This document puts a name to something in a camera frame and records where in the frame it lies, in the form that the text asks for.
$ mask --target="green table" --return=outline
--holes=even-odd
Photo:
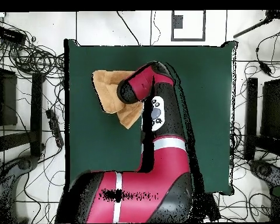
[[[183,88],[196,140],[205,191],[230,194],[232,51],[224,47],[69,46],[70,178],[85,170],[135,170],[141,155],[138,120],[125,129],[116,114],[102,112],[92,73],[134,71],[155,60],[174,67]]]

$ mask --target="floor tile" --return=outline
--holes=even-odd
[[[139,43],[149,45],[151,12],[119,11]],[[79,11],[77,41],[83,46],[137,46],[137,41],[117,15],[116,11]]]
[[[183,11],[184,22],[183,28],[195,25],[195,22],[190,23],[191,11]],[[153,18],[155,23],[152,23],[152,43],[157,46],[221,46],[225,42],[226,30],[226,11],[225,10],[206,10],[206,31],[205,41],[171,41],[172,36],[172,11],[170,10],[155,10]]]
[[[256,48],[260,41],[280,31],[280,20],[273,20],[236,39],[233,36],[265,18],[265,10],[228,10],[227,40],[239,42],[237,60],[256,60]],[[276,37],[261,43],[258,57],[262,61],[270,61],[274,50]],[[280,61],[280,36],[277,39],[273,61]]]
[[[75,19],[75,12],[8,12],[4,21],[30,32],[36,38],[35,46],[46,46],[60,55],[64,53],[64,39],[75,38]]]
[[[244,207],[220,207],[220,214],[222,218],[219,222],[268,222],[269,211],[263,211],[260,208],[252,209],[252,215],[250,210]]]
[[[16,203],[18,218],[28,218],[29,223],[31,223],[36,216],[33,221],[34,224],[54,224],[57,207],[58,203],[40,203],[40,206],[35,202]]]
[[[43,134],[44,140],[48,139],[49,137],[51,137],[50,133],[45,132]],[[57,151],[58,148],[55,144],[55,139],[50,138],[47,141],[47,148],[45,150],[44,158],[49,158],[50,156],[55,155]],[[62,150],[58,155],[55,156],[54,159],[52,157],[38,164],[38,166],[30,172],[29,182],[26,186],[26,192],[28,193],[28,195],[30,195],[38,201],[48,201],[48,197],[49,201],[59,201],[65,183],[64,171],[65,150]],[[27,175],[22,176],[17,186],[17,200],[29,200],[29,198],[25,195],[25,192],[23,191],[26,181]]]

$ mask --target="black cable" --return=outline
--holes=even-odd
[[[24,185],[24,193],[26,194],[26,196],[27,196],[28,198],[30,198],[32,201],[36,202],[36,203],[39,205],[39,207],[40,207],[39,210],[38,210],[38,212],[36,213],[35,217],[34,217],[33,220],[31,221],[31,224],[33,224],[33,222],[34,222],[34,220],[36,219],[37,215],[40,213],[41,204],[40,204],[38,201],[36,201],[34,198],[32,198],[31,196],[29,196],[28,193],[26,192],[26,186],[27,186],[27,183],[28,183],[29,177],[30,177],[29,175],[30,175],[30,174],[28,173],[28,177],[27,177],[26,183],[25,183],[25,185]]]
[[[273,38],[273,37],[275,37],[275,36],[276,36],[276,39],[275,39],[273,54],[272,54],[272,58],[271,58],[271,65],[268,65],[268,64],[266,64],[266,63],[260,61],[260,59],[259,59],[259,57],[258,57],[259,47],[260,47],[260,45],[261,45],[262,42],[264,42],[265,40],[268,40],[268,39],[270,39],[270,38]],[[259,44],[258,44],[258,46],[257,46],[257,48],[256,48],[256,50],[255,50],[255,51],[256,51],[257,61],[258,61],[259,65],[260,65],[260,68],[264,71],[264,73],[266,73],[268,76],[270,76],[270,77],[272,77],[272,78],[278,78],[278,77],[280,77],[280,75],[279,75],[279,76],[272,76],[272,75],[275,73],[276,69],[280,69],[279,67],[276,67],[276,66],[275,66],[275,65],[280,65],[280,63],[273,63],[273,62],[272,62],[273,57],[274,57],[274,53],[275,53],[275,46],[276,46],[277,38],[278,38],[279,36],[280,36],[280,31],[277,32],[276,34],[272,35],[272,36],[269,36],[269,37],[267,37],[267,38],[264,38],[263,40],[261,40],[261,41],[259,42]]]
[[[62,81],[64,81],[64,54],[61,54],[61,55],[57,56],[56,53],[48,47],[45,47],[43,45],[35,46],[30,41],[30,39],[35,40],[35,37],[32,36],[29,32],[18,29],[17,27],[12,26],[12,25],[9,25],[9,26],[12,27],[10,29],[17,30],[17,31],[26,35],[26,44],[16,46],[16,45],[12,45],[11,43],[6,43],[4,41],[1,41],[0,51],[2,52],[2,57],[0,59],[0,64],[4,66],[4,59],[3,58],[4,58],[5,54],[8,54],[8,57],[9,57],[11,63],[12,63],[12,65],[7,65],[10,68],[10,70],[13,70],[13,68],[16,69],[17,70],[16,76],[18,78],[26,79],[30,83],[32,83],[32,81],[31,81],[32,73],[42,73],[42,74],[44,74],[48,83],[50,83],[54,87],[56,102],[53,104],[44,94],[43,94],[43,96],[47,99],[48,102],[51,103],[51,108],[54,108],[54,112],[56,111],[56,109],[58,109],[59,111],[61,111],[62,117],[63,117],[64,116],[65,104],[60,99],[60,93],[63,90],[63,88],[61,88],[60,85],[61,85]],[[55,85],[55,84],[51,83],[48,78],[49,79],[51,79],[51,78],[52,79],[59,79],[60,83]],[[31,96],[30,94],[23,93],[22,91],[20,91],[20,92],[24,95]],[[18,100],[25,100],[28,104],[30,104],[25,97],[23,97],[21,99],[18,99]],[[24,130],[27,132],[27,129],[26,129],[25,125],[23,124],[23,121],[22,121],[21,117],[19,115],[18,115],[18,117],[20,118],[20,120],[22,122],[22,125],[24,126]],[[39,174],[38,177],[36,177],[30,184],[28,184],[28,181],[29,181],[29,174],[28,174],[28,179],[27,179],[27,181],[24,185],[24,189],[23,189],[23,191],[20,192],[20,193],[24,192],[28,198],[30,198],[33,202],[38,203],[38,205],[40,206],[40,209],[39,209],[38,213],[35,215],[35,217],[33,218],[32,223],[35,221],[37,215],[40,213],[41,205],[38,201],[36,201],[35,199],[33,199],[31,196],[29,196],[27,194],[26,189],[27,189],[28,186],[30,186],[32,183],[34,183],[43,173],[45,173],[45,176],[47,178],[45,170],[50,166],[50,164],[53,162],[55,156],[58,155],[61,152],[61,150],[62,149],[59,149],[56,154],[54,154],[50,157],[47,157],[47,158],[44,157],[43,160],[38,162],[38,164],[40,164],[41,162],[44,162],[48,159],[53,158],[51,160],[51,162],[49,163],[49,165],[44,169],[44,171],[41,174]],[[50,184],[53,184],[55,186],[62,186],[62,185],[56,185],[56,184],[52,183],[51,181],[50,181]],[[51,222],[54,220],[54,217],[51,220],[49,220],[49,217],[48,217],[49,211],[50,211],[50,205],[46,206],[45,215],[42,219],[47,218],[48,223],[51,224]]]
[[[156,42],[159,41],[160,36],[161,36],[161,31],[160,31],[160,29],[156,26],[155,19],[156,19],[156,10],[155,10],[155,16],[153,17],[153,25],[154,25],[154,26],[158,29],[158,31],[159,31],[159,37],[157,38],[156,41],[154,41],[154,42],[152,43],[152,46],[153,46]]]
[[[136,38],[135,34],[131,31],[131,29],[128,27],[127,23],[125,22],[124,18],[119,14],[118,11],[116,11],[117,15],[120,17],[120,19],[124,22],[125,26],[127,27],[127,29],[129,30],[129,32],[133,35],[133,37],[135,38],[135,40],[137,41],[138,45],[140,46],[140,43],[138,41],[138,39]]]

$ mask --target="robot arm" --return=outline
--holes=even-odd
[[[83,173],[62,195],[55,222],[186,221],[192,186],[172,77],[153,61],[123,80],[117,93],[126,104],[144,100],[141,169]]]

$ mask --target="tan cloth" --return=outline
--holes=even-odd
[[[141,116],[143,103],[124,104],[117,96],[117,86],[121,80],[129,77],[134,71],[94,71],[92,81],[101,102],[103,111],[117,113],[120,123],[130,129]]]

